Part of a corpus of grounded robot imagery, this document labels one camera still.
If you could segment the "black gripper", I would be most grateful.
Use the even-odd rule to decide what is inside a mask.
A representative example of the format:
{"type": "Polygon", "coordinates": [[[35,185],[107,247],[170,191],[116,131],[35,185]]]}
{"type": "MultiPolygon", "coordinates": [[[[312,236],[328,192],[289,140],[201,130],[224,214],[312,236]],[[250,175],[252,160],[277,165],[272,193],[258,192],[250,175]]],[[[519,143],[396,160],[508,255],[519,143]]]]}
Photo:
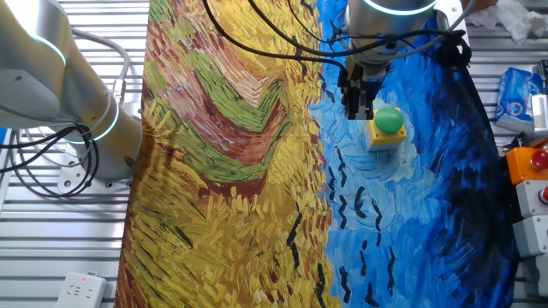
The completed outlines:
{"type": "Polygon", "coordinates": [[[372,120],[373,100],[388,74],[388,63],[359,62],[349,56],[339,73],[337,86],[342,89],[342,105],[349,120],[372,120]]]}

